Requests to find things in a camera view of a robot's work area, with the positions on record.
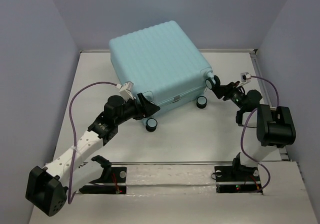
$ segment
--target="light blue suitcase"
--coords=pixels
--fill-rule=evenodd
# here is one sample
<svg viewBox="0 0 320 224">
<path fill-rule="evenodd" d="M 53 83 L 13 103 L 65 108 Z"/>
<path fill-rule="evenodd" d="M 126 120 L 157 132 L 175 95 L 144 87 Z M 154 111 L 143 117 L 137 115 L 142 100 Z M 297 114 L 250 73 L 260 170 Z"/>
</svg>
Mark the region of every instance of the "light blue suitcase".
<svg viewBox="0 0 320 224">
<path fill-rule="evenodd" d="M 210 64 L 175 21 L 117 37 L 109 46 L 121 84 L 133 82 L 135 97 L 143 93 L 161 107 L 153 118 L 197 99 L 205 79 L 214 78 Z M 204 97 L 197 101 L 205 106 Z M 149 131 L 158 124 L 153 118 L 143 120 Z"/>
</svg>

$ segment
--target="wall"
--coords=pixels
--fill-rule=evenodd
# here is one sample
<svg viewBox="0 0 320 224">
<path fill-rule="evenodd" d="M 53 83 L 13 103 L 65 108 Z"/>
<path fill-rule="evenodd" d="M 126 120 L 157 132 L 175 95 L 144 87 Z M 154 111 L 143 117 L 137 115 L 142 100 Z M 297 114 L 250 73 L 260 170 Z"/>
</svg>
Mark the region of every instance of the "wall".
<svg viewBox="0 0 320 224">
<path fill-rule="evenodd" d="M 288 151 L 290 157 L 300 163 L 318 221 L 320 221 L 319 6 L 320 0 L 287 0 L 258 51 L 262 75 L 275 83 L 279 90 L 280 103 L 291 109 L 297 139 Z M 269 93 L 272 95 L 273 90 L 269 89 Z"/>
<path fill-rule="evenodd" d="M 286 0 L 53 0 L 81 49 L 176 20 L 198 48 L 258 48 Z"/>
<path fill-rule="evenodd" d="M 0 222 L 28 223 L 29 171 L 53 156 L 79 51 L 52 0 L 0 0 Z"/>
</svg>

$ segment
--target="suitcase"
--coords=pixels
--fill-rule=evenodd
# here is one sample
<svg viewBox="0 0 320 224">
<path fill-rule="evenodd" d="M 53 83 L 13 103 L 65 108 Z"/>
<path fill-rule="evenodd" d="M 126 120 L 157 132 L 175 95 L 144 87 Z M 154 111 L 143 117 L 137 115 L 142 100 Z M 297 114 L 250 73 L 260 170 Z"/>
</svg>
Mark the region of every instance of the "suitcase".
<svg viewBox="0 0 320 224">
<path fill-rule="evenodd" d="M 202 94 L 205 80 L 214 78 L 212 68 L 175 21 L 117 37 L 109 46 L 120 83 L 133 82 L 135 97 L 143 93 L 161 108 L 143 119 L 148 131 L 156 129 L 157 116 L 189 101 L 197 99 L 199 108 L 206 106 Z"/>
</svg>

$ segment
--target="table surface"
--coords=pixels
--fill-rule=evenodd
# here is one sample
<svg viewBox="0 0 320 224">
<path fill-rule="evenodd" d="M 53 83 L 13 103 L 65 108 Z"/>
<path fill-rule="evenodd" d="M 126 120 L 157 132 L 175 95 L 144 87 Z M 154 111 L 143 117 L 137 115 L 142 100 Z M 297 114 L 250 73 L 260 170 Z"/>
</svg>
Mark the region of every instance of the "table surface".
<svg viewBox="0 0 320 224">
<path fill-rule="evenodd" d="M 222 84 L 240 79 L 240 73 L 254 74 L 249 53 L 203 53 Z M 82 87 L 97 81 L 118 83 L 110 61 L 110 53 L 81 53 L 73 81 L 70 99 Z M 256 79 L 245 90 L 260 87 Z M 103 110 L 110 95 L 119 94 L 112 86 L 99 85 L 82 92 L 73 104 L 73 119 L 78 138 Z M 111 162 L 206 162 L 232 161 L 240 152 L 242 128 L 235 123 L 237 106 L 231 101 L 218 100 L 212 91 L 205 92 L 208 104 L 198 109 L 190 102 L 157 118 L 153 133 L 139 121 L 129 120 L 119 127 L 104 148 L 95 153 Z M 57 158 L 73 143 L 72 129 L 66 110 L 54 157 Z M 248 129 L 245 145 L 259 144 L 256 130 Z M 275 151 L 265 160 L 281 160 Z"/>
<path fill-rule="evenodd" d="M 29 224 L 317 224 L 297 164 L 265 165 L 272 178 L 264 195 L 217 194 L 213 165 L 129 165 L 127 195 L 78 194 L 52 217 L 35 207 Z"/>
</svg>

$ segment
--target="suitcase lid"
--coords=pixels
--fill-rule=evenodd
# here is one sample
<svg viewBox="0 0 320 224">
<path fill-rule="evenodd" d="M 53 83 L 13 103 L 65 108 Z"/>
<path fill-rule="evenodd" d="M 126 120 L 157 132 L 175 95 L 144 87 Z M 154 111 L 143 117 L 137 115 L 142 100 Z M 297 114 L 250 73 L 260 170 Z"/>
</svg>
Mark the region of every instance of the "suitcase lid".
<svg viewBox="0 0 320 224">
<path fill-rule="evenodd" d="M 210 64 L 179 25 L 166 22 L 110 40 L 111 59 L 123 84 L 156 104 L 205 87 Z"/>
</svg>

